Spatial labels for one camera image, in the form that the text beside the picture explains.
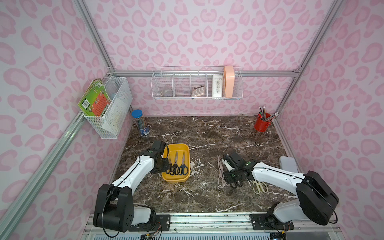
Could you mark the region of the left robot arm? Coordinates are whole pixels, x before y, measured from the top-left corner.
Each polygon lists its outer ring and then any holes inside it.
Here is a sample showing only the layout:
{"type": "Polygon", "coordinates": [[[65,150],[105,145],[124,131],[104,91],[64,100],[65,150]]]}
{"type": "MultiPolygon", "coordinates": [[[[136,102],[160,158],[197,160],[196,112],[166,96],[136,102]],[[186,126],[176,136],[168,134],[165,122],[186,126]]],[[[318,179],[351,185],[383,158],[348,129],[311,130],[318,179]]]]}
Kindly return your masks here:
{"type": "Polygon", "coordinates": [[[147,174],[164,173],[170,168],[169,160],[164,156],[166,149],[165,142],[154,141],[120,178],[99,188],[93,218],[95,227],[125,233],[152,230],[159,225],[155,210],[135,206],[133,195],[147,174]]]}

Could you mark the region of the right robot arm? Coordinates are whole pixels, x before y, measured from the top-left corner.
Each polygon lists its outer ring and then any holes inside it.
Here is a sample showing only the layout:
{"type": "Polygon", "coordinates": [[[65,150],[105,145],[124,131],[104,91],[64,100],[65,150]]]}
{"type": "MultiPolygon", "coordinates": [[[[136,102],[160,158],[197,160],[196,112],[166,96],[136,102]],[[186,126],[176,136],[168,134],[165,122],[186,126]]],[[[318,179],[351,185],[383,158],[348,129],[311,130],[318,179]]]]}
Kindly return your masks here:
{"type": "Polygon", "coordinates": [[[292,201],[272,204],[265,214],[251,214],[249,219],[255,230],[293,229],[293,222],[298,220],[310,220],[321,226],[338,222],[331,218],[337,217],[339,198],[314,171],[294,173],[263,162],[246,161],[236,152],[219,158],[218,167],[223,186],[236,189],[251,181],[259,185],[260,193],[266,192],[267,184],[271,184],[296,196],[292,201]]]}

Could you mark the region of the small black handled scissors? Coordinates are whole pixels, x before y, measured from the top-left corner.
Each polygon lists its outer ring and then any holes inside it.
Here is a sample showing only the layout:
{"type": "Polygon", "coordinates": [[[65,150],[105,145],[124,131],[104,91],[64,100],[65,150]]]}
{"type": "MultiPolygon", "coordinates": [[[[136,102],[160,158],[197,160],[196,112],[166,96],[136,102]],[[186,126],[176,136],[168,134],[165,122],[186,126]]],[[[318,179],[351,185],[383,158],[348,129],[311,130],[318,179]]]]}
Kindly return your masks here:
{"type": "Polygon", "coordinates": [[[179,166],[178,166],[178,152],[175,153],[175,162],[174,162],[174,167],[175,167],[175,174],[174,175],[178,175],[178,171],[179,171],[179,166]]]}

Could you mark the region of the pink scissors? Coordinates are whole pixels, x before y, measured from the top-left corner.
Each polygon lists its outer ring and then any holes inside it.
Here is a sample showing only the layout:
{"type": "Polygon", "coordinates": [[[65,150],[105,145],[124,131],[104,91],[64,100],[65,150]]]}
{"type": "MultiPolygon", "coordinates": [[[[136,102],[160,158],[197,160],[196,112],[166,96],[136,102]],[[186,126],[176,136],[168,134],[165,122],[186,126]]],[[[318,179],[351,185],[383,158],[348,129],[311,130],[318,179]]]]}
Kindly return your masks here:
{"type": "Polygon", "coordinates": [[[227,185],[227,183],[224,179],[224,170],[223,170],[223,166],[222,166],[222,159],[218,156],[217,160],[218,160],[218,169],[219,169],[218,186],[219,186],[219,188],[223,189],[227,185]]]}

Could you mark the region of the yellow plastic storage box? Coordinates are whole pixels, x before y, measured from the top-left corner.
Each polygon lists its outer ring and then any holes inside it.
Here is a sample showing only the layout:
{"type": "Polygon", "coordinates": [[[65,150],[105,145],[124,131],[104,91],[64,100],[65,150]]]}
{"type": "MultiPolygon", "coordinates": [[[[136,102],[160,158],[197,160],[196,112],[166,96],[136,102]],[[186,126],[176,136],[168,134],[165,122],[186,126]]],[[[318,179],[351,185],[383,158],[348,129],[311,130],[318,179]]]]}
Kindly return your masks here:
{"type": "Polygon", "coordinates": [[[190,176],[190,148],[186,144],[170,144],[164,150],[170,169],[162,173],[168,183],[183,183],[190,176]]]}

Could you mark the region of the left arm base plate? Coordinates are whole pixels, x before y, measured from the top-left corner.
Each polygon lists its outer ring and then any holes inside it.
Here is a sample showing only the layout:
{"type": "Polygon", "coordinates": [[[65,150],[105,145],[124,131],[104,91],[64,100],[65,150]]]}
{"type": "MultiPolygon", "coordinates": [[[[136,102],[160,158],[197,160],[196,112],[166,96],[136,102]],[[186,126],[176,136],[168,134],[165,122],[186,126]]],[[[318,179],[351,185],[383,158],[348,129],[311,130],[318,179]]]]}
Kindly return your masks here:
{"type": "Polygon", "coordinates": [[[150,217],[148,223],[131,225],[129,232],[154,232],[160,228],[163,232],[170,230],[171,215],[160,214],[150,217]]]}

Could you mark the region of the black handled steel scissors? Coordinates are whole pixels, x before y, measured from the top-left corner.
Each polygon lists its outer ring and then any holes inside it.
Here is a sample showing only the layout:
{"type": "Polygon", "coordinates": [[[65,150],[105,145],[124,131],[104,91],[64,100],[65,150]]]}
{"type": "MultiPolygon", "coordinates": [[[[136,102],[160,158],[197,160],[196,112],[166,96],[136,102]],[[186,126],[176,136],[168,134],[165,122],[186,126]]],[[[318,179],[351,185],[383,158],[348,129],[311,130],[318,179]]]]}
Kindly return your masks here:
{"type": "Polygon", "coordinates": [[[183,152],[182,165],[179,167],[178,175],[185,176],[188,173],[189,173],[189,168],[185,164],[185,152],[183,152]]]}

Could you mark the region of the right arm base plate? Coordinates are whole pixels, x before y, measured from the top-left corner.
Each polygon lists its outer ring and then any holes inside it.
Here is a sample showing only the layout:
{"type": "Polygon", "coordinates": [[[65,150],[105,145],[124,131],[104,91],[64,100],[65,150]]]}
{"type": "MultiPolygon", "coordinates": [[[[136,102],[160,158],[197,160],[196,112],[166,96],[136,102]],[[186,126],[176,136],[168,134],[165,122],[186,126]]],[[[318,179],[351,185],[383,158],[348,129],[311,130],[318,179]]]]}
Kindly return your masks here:
{"type": "Polygon", "coordinates": [[[252,223],[253,230],[255,231],[290,231],[294,230],[295,226],[292,221],[282,223],[273,215],[268,214],[250,214],[249,220],[252,223]]]}

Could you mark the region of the cream handled scissors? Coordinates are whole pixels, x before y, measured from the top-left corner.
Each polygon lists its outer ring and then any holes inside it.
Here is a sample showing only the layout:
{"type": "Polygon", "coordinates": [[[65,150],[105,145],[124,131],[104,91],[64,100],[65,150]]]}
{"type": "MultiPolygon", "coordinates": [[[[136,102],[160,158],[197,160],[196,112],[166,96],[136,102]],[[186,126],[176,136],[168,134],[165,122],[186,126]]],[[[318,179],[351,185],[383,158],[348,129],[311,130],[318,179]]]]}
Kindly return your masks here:
{"type": "Polygon", "coordinates": [[[252,182],[252,189],[255,194],[259,195],[261,193],[266,194],[268,193],[269,189],[266,183],[260,182],[260,181],[253,181],[252,182]]]}

